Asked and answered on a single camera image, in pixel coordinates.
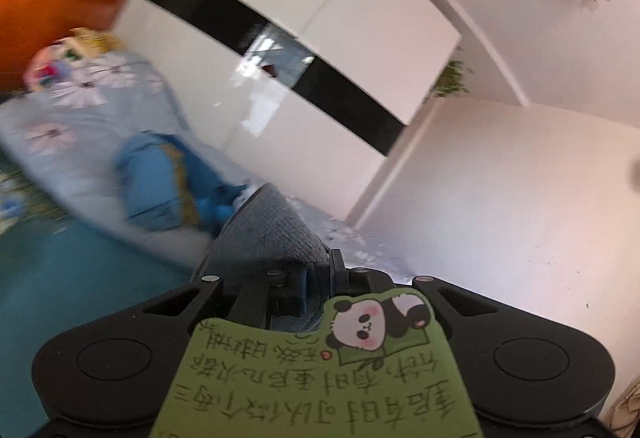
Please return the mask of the blue bundled clothes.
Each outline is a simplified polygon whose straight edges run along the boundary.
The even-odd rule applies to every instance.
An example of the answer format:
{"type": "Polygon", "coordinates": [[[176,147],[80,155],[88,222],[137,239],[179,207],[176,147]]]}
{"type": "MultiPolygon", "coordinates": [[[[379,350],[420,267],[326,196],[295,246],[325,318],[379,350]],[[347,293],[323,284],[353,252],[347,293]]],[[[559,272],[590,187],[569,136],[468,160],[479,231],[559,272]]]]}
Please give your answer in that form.
{"type": "Polygon", "coordinates": [[[128,138],[114,166],[128,219],[147,231],[194,227],[216,237],[248,190],[225,181],[175,135],[128,138]]]}

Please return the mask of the green panda sticky note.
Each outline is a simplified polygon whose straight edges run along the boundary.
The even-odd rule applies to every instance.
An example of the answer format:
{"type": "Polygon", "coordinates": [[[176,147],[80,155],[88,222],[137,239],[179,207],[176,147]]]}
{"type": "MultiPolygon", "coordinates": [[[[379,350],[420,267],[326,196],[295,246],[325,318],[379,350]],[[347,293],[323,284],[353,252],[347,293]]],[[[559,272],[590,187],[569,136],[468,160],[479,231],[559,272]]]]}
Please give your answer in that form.
{"type": "Polygon", "coordinates": [[[482,429],[425,296],[340,296],[294,334],[206,319],[154,437],[479,437],[482,429]]]}

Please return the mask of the teal floral bedspread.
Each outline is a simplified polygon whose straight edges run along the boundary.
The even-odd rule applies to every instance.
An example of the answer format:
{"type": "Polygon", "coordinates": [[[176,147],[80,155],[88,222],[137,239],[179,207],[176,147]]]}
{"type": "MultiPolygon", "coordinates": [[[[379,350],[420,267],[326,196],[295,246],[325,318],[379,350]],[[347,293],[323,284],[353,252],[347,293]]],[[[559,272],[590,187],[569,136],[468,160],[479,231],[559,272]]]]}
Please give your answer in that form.
{"type": "Polygon", "coordinates": [[[8,159],[1,176],[26,204],[1,236],[1,433],[27,437],[47,421],[30,377],[38,349],[77,325],[178,288],[191,273],[70,216],[8,159]]]}

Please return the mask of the colourful plush toy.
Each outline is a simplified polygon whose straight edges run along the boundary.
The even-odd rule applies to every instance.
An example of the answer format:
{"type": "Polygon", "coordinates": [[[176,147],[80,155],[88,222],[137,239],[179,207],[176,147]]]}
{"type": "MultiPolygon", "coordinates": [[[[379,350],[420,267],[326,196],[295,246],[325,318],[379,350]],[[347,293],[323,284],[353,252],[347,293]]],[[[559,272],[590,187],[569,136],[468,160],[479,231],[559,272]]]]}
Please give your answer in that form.
{"type": "Polygon", "coordinates": [[[74,70],[87,67],[94,59],[125,48],[126,44],[111,31],[73,28],[69,36],[41,48],[32,57],[23,74],[25,88],[44,91],[70,80],[74,70]]]}

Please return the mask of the light blue floral quilt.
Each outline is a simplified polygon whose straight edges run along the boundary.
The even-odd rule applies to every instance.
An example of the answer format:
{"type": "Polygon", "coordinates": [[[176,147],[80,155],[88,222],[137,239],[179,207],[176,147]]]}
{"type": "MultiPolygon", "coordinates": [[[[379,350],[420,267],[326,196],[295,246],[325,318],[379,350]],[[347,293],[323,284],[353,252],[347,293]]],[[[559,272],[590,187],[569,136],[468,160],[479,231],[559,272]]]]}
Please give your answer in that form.
{"type": "Polygon", "coordinates": [[[1,147],[74,216],[140,251],[194,270],[214,243],[201,228],[149,231],[130,221],[117,176],[120,151],[137,135],[174,135],[230,185],[265,182],[194,134],[170,84],[133,52],[77,70],[77,84],[26,93],[1,106],[1,147]]]}

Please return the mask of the grey knit garment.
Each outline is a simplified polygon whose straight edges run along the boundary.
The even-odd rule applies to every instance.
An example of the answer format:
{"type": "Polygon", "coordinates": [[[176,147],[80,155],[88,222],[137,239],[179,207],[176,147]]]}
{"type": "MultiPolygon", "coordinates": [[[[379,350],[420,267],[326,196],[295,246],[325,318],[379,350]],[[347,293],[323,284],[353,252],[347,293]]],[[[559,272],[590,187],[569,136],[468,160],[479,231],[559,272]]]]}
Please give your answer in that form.
{"type": "Polygon", "coordinates": [[[304,223],[290,201],[273,184],[259,187],[224,225],[193,276],[218,276],[238,287],[269,270],[302,274],[302,312],[273,319],[272,328],[290,333],[312,332],[329,297],[329,249],[304,223]]]}

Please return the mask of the white black glossy wardrobe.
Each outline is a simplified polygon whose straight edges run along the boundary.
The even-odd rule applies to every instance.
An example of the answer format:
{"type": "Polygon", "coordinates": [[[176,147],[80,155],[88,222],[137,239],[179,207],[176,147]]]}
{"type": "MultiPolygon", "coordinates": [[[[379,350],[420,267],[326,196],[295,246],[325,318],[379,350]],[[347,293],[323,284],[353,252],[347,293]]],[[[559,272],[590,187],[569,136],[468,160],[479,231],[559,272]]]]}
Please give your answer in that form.
{"type": "Polygon", "coordinates": [[[199,139],[337,218],[460,39],[430,0],[129,0],[116,30],[199,139]]]}

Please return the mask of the green potted plant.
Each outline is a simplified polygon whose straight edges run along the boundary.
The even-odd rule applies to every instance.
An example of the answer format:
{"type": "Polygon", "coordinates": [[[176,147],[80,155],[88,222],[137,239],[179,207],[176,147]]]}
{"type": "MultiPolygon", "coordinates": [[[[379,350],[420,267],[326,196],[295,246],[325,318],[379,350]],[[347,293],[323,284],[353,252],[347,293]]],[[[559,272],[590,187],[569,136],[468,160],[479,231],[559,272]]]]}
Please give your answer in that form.
{"type": "Polygon", "coordinates": [[[465,76],[469,73],[461,60],[450,60],[435,81],[431,94],[437,98],[456,97],[469,94],[465,76]]]}

